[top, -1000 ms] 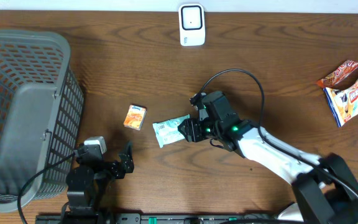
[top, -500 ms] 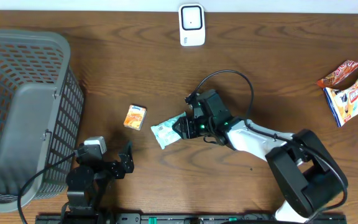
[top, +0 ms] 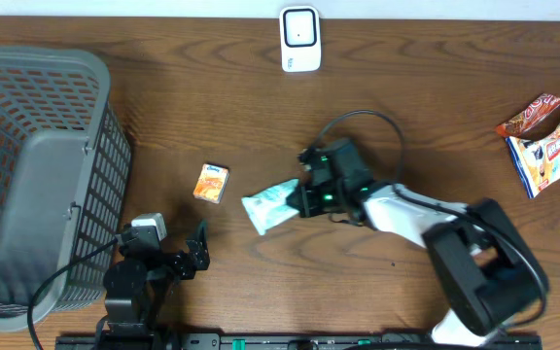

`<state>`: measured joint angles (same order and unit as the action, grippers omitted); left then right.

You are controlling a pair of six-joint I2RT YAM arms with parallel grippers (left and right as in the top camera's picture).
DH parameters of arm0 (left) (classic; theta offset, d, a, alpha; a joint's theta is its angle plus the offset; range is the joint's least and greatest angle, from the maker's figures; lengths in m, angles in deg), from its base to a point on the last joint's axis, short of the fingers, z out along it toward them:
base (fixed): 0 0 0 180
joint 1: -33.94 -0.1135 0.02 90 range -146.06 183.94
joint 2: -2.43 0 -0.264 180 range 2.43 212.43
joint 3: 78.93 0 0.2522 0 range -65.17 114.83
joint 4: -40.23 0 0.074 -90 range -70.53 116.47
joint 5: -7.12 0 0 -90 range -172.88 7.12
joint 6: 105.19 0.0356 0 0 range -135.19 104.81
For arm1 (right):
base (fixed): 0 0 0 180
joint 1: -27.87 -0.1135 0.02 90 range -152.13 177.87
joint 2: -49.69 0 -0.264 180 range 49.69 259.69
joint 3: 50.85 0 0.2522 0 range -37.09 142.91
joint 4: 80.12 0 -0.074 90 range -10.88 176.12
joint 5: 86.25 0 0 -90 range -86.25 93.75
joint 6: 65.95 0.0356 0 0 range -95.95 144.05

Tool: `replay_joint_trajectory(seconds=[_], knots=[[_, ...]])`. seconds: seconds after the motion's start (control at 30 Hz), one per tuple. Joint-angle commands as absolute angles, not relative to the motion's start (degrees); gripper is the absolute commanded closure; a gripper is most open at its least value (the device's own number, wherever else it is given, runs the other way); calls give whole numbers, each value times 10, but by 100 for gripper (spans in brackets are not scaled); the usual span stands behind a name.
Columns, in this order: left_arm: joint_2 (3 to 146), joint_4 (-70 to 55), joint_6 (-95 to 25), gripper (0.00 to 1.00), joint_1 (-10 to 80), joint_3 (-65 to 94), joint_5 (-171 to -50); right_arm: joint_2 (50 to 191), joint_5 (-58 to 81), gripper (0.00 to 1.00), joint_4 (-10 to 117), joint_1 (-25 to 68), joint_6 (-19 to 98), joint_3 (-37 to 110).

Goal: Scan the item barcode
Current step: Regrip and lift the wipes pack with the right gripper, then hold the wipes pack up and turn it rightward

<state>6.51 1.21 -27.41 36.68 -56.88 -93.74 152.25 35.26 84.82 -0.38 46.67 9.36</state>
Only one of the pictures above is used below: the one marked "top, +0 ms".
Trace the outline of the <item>mint green wipes packet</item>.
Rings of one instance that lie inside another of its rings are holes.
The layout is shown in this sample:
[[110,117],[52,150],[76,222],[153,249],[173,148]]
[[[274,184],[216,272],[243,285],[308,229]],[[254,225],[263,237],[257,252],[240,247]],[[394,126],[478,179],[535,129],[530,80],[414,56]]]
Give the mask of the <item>mint green wipes packet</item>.
[[287,203],[298,186],[299,179],[292,179],[272,186],[252,196],[242,197],[241,202],[259,235],[297,216],[299,211]]

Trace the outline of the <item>orange tissue pack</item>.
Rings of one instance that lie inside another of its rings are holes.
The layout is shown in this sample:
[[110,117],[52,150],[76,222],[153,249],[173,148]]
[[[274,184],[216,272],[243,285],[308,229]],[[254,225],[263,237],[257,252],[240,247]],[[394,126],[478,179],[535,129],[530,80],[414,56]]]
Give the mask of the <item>orange tissue pack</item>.
[[193,190],[196,199],[219,204],[228,182],[229,171],[222,166],[204,163]]

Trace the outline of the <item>yellow snack chips bag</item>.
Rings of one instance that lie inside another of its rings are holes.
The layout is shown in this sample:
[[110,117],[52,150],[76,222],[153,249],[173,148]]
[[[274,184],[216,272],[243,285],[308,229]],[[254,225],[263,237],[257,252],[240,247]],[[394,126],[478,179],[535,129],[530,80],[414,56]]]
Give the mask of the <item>yellow snack chips bag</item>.
[[560,123],[543,139],[507,137],[506,144],[529,198],[560,179]]

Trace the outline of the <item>red Top chocolate bar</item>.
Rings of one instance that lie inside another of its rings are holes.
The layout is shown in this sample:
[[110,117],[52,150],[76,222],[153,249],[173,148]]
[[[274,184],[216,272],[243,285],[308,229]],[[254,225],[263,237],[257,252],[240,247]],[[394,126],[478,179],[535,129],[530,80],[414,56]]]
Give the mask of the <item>red Top chocolate bar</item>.
[[519,137],[541,123],[560,106],[560,97],[550,93],[539,95],[523,111],[496,126],[502,137]]

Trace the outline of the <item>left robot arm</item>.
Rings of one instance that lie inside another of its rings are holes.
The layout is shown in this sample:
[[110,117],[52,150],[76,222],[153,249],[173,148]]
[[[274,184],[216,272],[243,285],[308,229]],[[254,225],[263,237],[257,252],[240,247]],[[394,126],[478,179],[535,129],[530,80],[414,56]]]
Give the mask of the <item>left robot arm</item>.
[[144,221],[117,235],[123,260],[103,278],[107,315],[96,326],[95,349],[178,349],[180,342],[158,314],[172,288],[210,265],[207,223],[188,237],[187,252],[162,251],[163,228]]

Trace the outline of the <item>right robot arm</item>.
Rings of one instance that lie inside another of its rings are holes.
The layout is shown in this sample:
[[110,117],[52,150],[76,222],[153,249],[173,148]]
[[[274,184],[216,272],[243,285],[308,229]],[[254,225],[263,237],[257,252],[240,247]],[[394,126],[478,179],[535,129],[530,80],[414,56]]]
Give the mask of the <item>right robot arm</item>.
[[513,327],[549,282],[500,204],[437,200],[377,181],[355,144],[340,139],[298,157],[309,180],[287,203],[303,218],[341,215],[344,224],[397,234],[424,248],[450,305],[431,331],[437,344],[479,347]]

